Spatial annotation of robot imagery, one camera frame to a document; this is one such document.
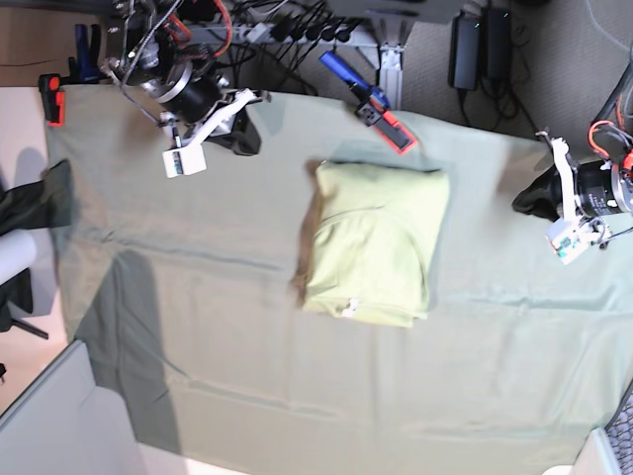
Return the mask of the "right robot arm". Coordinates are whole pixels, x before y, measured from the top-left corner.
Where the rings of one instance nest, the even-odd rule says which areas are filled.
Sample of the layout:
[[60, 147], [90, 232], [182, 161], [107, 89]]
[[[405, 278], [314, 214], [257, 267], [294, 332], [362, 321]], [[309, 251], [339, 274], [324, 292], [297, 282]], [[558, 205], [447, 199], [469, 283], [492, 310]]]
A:
[[179, 17], [182, 1], [115, 1], [115, 17], [123, 22], [121, 53], [104, 60], [102, 71], [128, 100], [137, 87], [158, 106], [156, 117], [140, 103], [135, 106], [172, 140], [170, 151], [186, 156], [205, 142], [233, 153], [252, 156], [261, 136], [246, 107], [268, 101], [270, 94], [248, 88], [228, 88], [217, 74], [219, 59], [232, 41], [232, 22], [223, 1], [212, 3], [225, 28], [218, 47], [195, 44]]

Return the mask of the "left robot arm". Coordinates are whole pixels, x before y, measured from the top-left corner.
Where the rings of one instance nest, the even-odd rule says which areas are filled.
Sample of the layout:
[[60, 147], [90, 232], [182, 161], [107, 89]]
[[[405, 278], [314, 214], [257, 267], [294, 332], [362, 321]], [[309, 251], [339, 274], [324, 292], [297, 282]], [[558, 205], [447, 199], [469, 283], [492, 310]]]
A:
[[575, 160], [565, 139], [546, 129], [536, 133], [553, 164], [518, 193], [511, 207], [551, 223], [546, 239], [562, 260], [594, 246], [606, 249], [632, 233], [630, 228], [615, 233], [604, 220], [632, 213], [632, 132], [626, 129], [624, 101], [631, 94], [632, 67], [627, 66], [588, 128], [594, 161]]

